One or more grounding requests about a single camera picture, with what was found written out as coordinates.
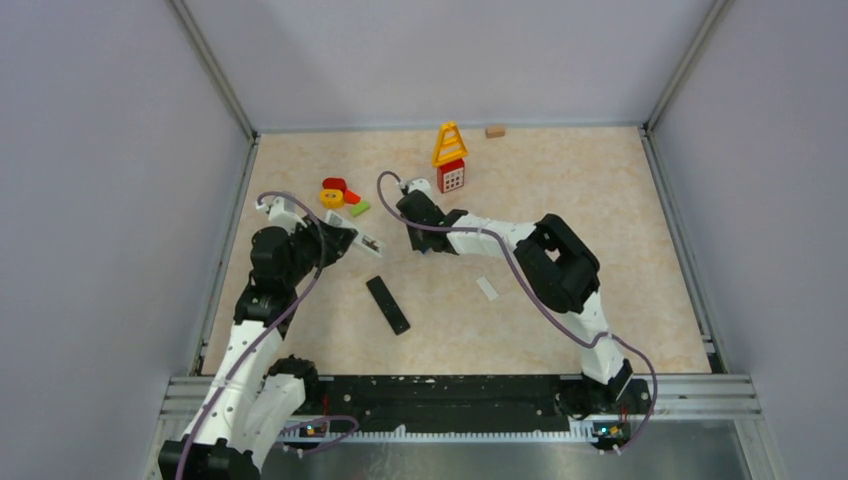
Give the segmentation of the white remote battery cover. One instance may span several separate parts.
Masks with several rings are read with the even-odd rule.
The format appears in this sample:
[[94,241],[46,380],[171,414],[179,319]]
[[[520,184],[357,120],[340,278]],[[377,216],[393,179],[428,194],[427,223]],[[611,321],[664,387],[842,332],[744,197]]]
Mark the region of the white remote battery cover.
[[489,301],[494,301],[499,297],[498,291],[485,276],[479,277],[476,283]]

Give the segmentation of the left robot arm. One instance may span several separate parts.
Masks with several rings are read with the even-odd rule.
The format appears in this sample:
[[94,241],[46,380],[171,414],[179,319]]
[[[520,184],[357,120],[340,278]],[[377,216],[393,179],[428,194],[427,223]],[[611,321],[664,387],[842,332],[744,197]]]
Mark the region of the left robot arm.
[[260,478],[289,418],[314,410],[321,397],[313,362],[276,357],[305,298],[297,288],[316,280],[356,237],[353,229],[311,220],[253,235],[252,269],[234,309],[227,350],[181,439],[161,447],[162,478]]

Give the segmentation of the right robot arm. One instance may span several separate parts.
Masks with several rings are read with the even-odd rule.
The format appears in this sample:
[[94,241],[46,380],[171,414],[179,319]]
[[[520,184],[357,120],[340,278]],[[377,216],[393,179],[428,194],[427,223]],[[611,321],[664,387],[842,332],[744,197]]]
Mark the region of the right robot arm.
[[600,262],[561,217],[547,214],[535,223],[510,223],[465,210],[445,213],[414,189],[396,208],[416,251],[506,260],[534,305],[579,346],[589,404],[612,412],[626,400],[633,370],[603,312]]

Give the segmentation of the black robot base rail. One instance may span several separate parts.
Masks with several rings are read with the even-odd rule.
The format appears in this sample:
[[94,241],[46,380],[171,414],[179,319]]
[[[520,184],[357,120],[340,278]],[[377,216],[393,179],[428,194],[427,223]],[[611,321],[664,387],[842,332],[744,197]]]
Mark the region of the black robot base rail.
[[585,376],[341,375],[322,377],[311,361],[276,361],[269,376],[303,381],[305,401],[285,424],[286,445],[321,441],[510,441],[587,443],[615,451],[636,420],[654,412],[654,377],[626,380],[611,393]]

